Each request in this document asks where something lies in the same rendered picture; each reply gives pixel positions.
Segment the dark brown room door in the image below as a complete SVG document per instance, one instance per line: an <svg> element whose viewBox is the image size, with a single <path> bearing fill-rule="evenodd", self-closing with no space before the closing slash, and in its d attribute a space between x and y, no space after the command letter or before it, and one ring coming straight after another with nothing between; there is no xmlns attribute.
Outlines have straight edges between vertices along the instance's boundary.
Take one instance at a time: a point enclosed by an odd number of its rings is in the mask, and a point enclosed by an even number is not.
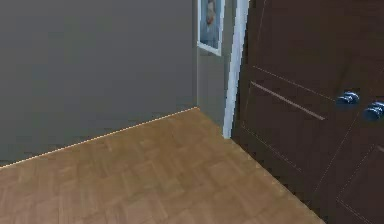
<svg viewBox="0 0 384 224"><path fill-rule="evenodd" d="M232 138L326 224L384 224L376 101L384 0L249 1Z"/></svg>

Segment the white door frame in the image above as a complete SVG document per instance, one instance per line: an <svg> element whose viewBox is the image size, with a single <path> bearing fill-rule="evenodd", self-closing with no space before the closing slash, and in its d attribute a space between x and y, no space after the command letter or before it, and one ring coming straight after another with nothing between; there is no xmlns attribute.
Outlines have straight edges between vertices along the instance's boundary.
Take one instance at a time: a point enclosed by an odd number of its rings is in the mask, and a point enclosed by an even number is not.
<svg viewBox="0 0 384 224"><path fill-rule="evenodd" d="M226 105L224 113L223 137L231 138L236 107L236 96L245 40L245 31L250 0L237 0L231 57L228 73Z"/></svg>

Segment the white framed wall picture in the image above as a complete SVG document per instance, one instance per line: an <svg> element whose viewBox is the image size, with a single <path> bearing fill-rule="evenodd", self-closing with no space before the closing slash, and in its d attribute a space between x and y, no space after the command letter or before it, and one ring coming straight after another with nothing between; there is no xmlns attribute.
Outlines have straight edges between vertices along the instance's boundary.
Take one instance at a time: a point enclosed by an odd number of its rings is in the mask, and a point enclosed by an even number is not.
<svg viewBox="0 0 384 224"><path fill-rule="evenodd" d="M222 53L225 0L198 0L197 46L216 56Z"/></svg>

